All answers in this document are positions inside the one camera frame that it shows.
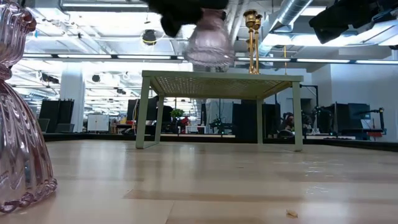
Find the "potted plant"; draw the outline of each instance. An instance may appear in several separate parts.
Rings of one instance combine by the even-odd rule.
[[[173,118],[173,122],[177,122],[179,118],[182,117],[182,115],[184,114],[184,111],[181,109],[174,109],[172,110],[172,112],[170,113],[170,115]]]

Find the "ventilation pipe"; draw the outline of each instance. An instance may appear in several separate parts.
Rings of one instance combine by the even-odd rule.
[[[227,16],[227,28],[228,33],[231,35],[232,26],[234,25],[234,21],[236,18],[236,11],[238,10],[239,0],[231,0],[229,2],[229,13]]]
[[[239,29],[241,28],[243,14],[244,14],[244,12],[246,12],[249,2],[250,2],[250,0],[243,0],[241,9],[239,10],[239,13],[235,16],[238,19],[234,20],[235,22],[234,22],[233,28],[231,30],[231,35],[229,36],[232,46],[235,44],[236,36],[238,36]]]
[[[264,42],[267,34],[270,31],[291,32],[293,30],[293,23],[312,1],[313,0],[284,0],[278,12],[267,16],[262,27],[263,40],[259,46],[260,57],[265,57],[273,47]]]

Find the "white column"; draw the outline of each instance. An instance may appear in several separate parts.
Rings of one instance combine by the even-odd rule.
[[[73,132],[83,130],[83,115],[85,110],[86,85],[81,69],[81,63],[66,63],[62,71],[60,99],[73,99],[71,124],[74,124]]]

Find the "ceiling duct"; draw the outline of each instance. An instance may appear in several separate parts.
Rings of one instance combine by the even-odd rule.
[[[293,23],[303,13],[312,0],[284,0],[280,6],[279,15],[273,32],[291,32]]]
[[[280,10],[268,15],[262,29],[262,42],[259,45],[259,56],[265,57],[271,51],[271,45],[264,42],[269,32],[291,32],[293,23],[303,13],[312,0],[284,0]]]

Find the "black partition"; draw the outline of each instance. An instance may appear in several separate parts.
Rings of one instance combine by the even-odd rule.
[[[48,119],[46,133],[55,133],[58,124],[70,124],[73,100],[43,100],[39,119]]]
[[[137,105],[136,108],[136,120],[138,120],[139,116],[139,101],[140,100],[129,100],[128,106],[127,106],[127,120],[132,121],[133,120],[133,112],[134,108]],[[156,98],[149,98],[148,100],[148,110],[147,110],[147,121],[155,121],[157,119],[157,99]]]
[[[280,104],[263,104],[263,132],[264,138],[276,134],[280,126]],[[242,104],[234,104],[232,111],[235,136],[242,141],[257,141],[257,102],[242,100]]]
[[[39,114],[39,119],[49,119],[47,133],[55,133],[58,124],[58,109],[60,107],[59,100],[43,100]]]
[[[58,124],[70,124],[73,112],[73,100],[60,101],[58,110]]]

